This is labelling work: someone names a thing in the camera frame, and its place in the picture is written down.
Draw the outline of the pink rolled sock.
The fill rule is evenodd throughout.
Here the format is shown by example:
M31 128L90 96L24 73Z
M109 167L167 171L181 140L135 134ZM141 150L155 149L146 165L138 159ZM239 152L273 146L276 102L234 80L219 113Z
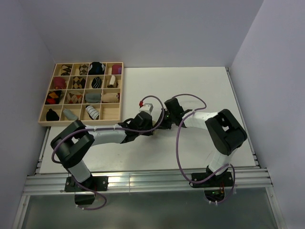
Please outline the pink rolled sock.
M53 78L53 87L55 90L66 89L66 81L62 77Z

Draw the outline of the black white-striped rolled sock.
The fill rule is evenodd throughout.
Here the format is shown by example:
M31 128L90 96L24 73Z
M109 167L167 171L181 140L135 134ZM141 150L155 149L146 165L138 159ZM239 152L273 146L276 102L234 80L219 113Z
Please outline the black white-striped rolled sock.
M95 77L92 80L91 87L93 89L98 89L98 88L101 88L101 86L102 86L102 79L101 79L101 77L99 77L99 76Z

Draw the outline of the aluminium rail frame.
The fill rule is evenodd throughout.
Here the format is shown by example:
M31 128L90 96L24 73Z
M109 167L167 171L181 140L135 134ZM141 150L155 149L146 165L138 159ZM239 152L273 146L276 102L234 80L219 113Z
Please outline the aluminium rail frame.
M46 131L36 172L33 176L27 177L24 185L12 226L14 229L22 227L31 196L64 194L63 188L67 177L66 174L46 175L40 172L42 163L48 158L51 139L62 129L62 127L49 127ZM189 188L178 170L106 172L105 175L109 177L108 190L110 193L127 192L131 194L136 192L182 191ZM258 163L254 167L237 168L236 187L265 188L276 221L276 227L278 229L285 229L287 227L266 168L260 168Z

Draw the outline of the magenta purple rolled sock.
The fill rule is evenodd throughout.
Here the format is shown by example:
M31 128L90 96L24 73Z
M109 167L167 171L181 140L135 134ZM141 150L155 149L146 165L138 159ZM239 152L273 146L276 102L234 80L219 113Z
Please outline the magenta purple rolled sock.
M122 73L122 66L120 64L114 64L112 66L112 74L117 75Z

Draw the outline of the dark brown argyle sock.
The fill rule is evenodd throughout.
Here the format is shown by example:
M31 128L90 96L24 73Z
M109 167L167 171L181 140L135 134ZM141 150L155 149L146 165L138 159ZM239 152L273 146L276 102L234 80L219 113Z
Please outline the dark brown argyle sock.
M82 77L75 76L72 78L72 89L84 89L86 84L86 80Z

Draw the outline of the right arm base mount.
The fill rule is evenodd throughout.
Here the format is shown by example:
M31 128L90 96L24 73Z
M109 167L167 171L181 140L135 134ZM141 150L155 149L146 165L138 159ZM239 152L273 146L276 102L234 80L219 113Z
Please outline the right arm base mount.
M204 190L204 196L208 202L218 204L225 199L225 188L234 186L234 179L232 173L225 171L219 176L214 175L209 180L201 184L194 184L189 182L192 188L208 188Z

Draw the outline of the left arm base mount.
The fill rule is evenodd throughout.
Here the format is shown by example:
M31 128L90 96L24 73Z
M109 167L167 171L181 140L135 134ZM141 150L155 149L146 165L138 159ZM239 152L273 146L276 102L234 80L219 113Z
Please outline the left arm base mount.
M76 193L93 190L98 191L107 191L108 188L108 177L107 176L90 176L86 181L80 183L77 182L74 177L67 177L64 192ZM95 198L96 194L75 194L74 202L77 205L88 206L91 205Z

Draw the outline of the white black striped sock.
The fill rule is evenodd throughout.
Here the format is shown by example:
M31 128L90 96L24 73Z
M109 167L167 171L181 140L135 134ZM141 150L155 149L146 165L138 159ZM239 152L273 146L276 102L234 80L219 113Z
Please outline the white black striped sock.
M100 116L100 112L94 108L92 105L87 105L85 107L87 114L92 120L98 120Z

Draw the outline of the wooden compartment sock tray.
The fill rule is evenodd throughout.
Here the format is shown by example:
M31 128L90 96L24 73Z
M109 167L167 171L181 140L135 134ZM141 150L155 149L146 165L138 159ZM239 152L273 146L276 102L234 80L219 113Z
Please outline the wooden compartment sock tray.
M111 125L122 116L124 64L122 62L68 62L55 64L42 106L41 126Z

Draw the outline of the cream brown rolled sock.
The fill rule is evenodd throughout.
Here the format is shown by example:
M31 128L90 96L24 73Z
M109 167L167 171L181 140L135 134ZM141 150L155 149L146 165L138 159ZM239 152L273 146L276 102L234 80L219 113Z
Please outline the cream brown rolled sock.
M117 88L117 87L118 87L117 78L115 75L111 75L107 82L107 88Z

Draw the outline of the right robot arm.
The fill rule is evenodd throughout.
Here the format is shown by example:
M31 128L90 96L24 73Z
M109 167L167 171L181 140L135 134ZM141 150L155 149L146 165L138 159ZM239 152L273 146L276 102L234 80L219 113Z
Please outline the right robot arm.
M172 124L178 126L175 153L178 168L184 178L190 179L184 173L179 158L179 137L182 128L199 128L207 130L216 148L212 161L206 168L206 178L211 186L217 186L230 166L233 154L247 140L247 133L234 115L228 109L219 112L202 112L203 108L184 110L178 99L173 97L165 103L165 117L161 129L171 129Z

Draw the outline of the pale green ankle sock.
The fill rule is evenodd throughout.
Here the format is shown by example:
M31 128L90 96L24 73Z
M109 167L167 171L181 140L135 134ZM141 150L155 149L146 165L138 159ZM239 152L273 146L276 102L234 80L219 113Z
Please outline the pale green ankle sock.
M159 125L159 121L152 121L152 128L153 128L152 135L156 133L158 125Z

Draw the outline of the black blue rolled sock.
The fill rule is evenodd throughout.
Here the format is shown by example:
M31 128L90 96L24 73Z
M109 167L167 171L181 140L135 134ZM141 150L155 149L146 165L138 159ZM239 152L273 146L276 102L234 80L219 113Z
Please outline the black blue rolled sock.
M89 67L88 75L103 75L105 67L105 64L101 62L92 62Z

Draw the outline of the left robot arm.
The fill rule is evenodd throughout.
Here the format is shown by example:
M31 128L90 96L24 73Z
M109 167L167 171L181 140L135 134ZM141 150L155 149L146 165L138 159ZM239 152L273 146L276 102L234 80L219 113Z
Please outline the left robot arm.
M105 126L102 129L84 125L82 121L77 120L51 141L51 147L59 163L75 179L76 186L81 190L88 190L95 187L95 182L83 158L91 146L128 143L152 127L152 116L144 111L126 122Z

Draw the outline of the brown argyle rolled sock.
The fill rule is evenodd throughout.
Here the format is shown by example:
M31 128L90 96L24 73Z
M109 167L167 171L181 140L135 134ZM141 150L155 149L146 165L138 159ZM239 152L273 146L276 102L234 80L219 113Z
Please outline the brown argyle rolled sock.
M61 76L69 76L71 74L72 65L71 64L63 64L61 66L60 75Z

